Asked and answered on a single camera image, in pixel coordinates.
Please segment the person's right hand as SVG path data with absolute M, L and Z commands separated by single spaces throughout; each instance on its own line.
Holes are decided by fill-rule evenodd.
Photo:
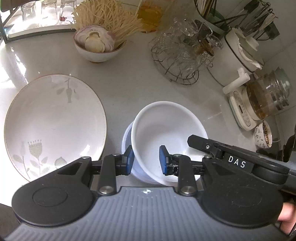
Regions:
M 280 230 L 288 235 L 295 225 L 295 204 L 285 202 L 278 217 L 281 222 Z

